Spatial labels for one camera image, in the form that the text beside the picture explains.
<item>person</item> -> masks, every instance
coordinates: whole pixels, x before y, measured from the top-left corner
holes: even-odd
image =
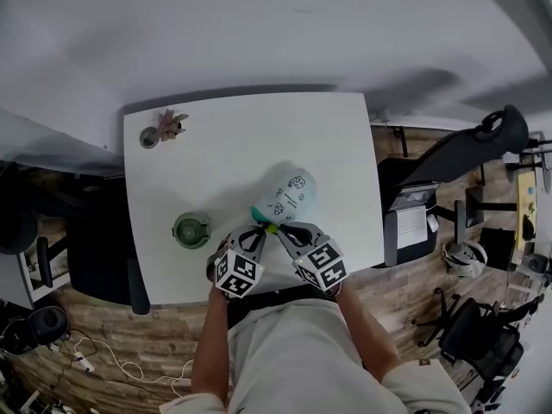
[[[332,294],[301,285],[228,301],[212,286],[191,395],[161,413],[471,412],[439,361],[400,360],[349,279]]]

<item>white table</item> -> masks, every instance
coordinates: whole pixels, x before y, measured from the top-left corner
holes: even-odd
[[[190,115],[176,140],[145,149],[140,132],[165,109]],[[334,237],[350,272],[384,260],[380,190],[368,113],[361,94],[275,93],[175,104],[124,117],[129,209],[152,304],[204,301],[205,261],[231,230],[254,223],[249,208],[293,167],[317,182],[317,204],[302,218]],[[212,234],[181,247],[179,215],[201,210]],[[267,269],[254,292],[300,285],[291,258],[267,236]]]

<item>white shirt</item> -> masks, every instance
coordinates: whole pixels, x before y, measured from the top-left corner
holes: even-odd
[[[252,311],[229,331],[232,414],[468,414],[438,361],[394,368],[381,384],[361,358],[337,304],[305,299]],[[212,394],[162,405],[163,414],[226,412]]]

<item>green bowl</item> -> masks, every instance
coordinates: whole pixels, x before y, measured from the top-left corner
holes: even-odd
[[[210,218],[201,211],[180,215],[172,226],[172,236],[184,248],[200,248],[210,239]]]

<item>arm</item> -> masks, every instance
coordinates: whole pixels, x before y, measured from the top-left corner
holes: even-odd
[[[397,346],[386,329],[364,308],[347,280],[336,301],[345,318],[353,344],[367,371],[381,382],[384,376],[400,365]]]
[[[439,361],[412,361],[401,365],[393,339],[362,306],[347,280],[342,283],[336,300],[364,366],[377,381],[401,399],[409,412],[471,412]]]
[[[201,333],[191,371],[191,392],[209,393],[219,397],[223,404],[228,397],[229,349],[226,298],[211,288],[207,317]]]

